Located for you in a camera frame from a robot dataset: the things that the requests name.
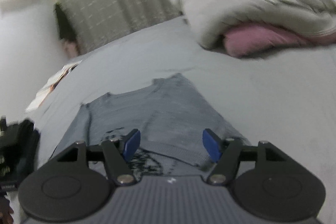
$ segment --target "white logo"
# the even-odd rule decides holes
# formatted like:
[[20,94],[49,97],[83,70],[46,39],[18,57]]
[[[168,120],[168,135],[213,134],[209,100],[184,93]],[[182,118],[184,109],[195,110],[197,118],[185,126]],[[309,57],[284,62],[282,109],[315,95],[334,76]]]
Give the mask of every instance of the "white logo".
[[170,178],[170,179],[167,180],[167,182],[170,183],[170,184],[173,184],[173,183],[175,183],[176,181],[177,181],[177,180],[176,180],[175,178]]

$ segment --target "dark green object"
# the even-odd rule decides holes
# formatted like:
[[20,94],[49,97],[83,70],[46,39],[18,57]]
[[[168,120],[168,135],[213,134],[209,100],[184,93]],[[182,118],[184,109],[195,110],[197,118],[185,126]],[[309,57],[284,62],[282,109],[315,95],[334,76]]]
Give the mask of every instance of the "dark green object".
[[71,26],[67,15],[62,10],[61,6],[56,3],[55,4],[55,13],[56,13],[56,19],[58,23],[58,35],[59,39],[65,39],[68,41],[76,41],[76,32]]

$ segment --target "white bed sheet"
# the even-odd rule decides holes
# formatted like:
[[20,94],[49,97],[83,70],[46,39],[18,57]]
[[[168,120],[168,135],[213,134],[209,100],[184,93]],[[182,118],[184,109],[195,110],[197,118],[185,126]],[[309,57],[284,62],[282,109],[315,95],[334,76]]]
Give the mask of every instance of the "white bed sheet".
[[[200,48],[182,18],[141,30],[84,56],[31,114],[41,131],[37,164],[48,160],[82,102],[180,72],[252,144],[269,140],[317,175],[327,189],[319,218],[336,223],[335,60],[336,46],[235,59]],[[11,198],[18,210],[17,195]]]

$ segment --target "hand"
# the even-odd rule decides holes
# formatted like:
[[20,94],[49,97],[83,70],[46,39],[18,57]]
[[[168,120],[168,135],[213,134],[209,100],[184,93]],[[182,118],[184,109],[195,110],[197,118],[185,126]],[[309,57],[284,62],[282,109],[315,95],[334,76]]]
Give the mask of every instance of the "hand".
[[13,209],[9,206],[9,200],[0,196],[0,219],[2,224],[13,224],[14,220],[11,216],[13,213]]

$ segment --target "ribbed gray panel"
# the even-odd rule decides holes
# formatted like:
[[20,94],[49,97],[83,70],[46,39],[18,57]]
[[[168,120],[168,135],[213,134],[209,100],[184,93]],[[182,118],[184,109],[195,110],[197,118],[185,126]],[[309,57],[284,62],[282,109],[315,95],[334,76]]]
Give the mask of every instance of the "ribbed gray panel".
[[[25,224],[42,224],[28,219]],[[99,212],[69,224],[276,224],[245,212],[224,187],[201,177],[143,177],[119,188]],[[319,224],[308,219],[295,224]]]

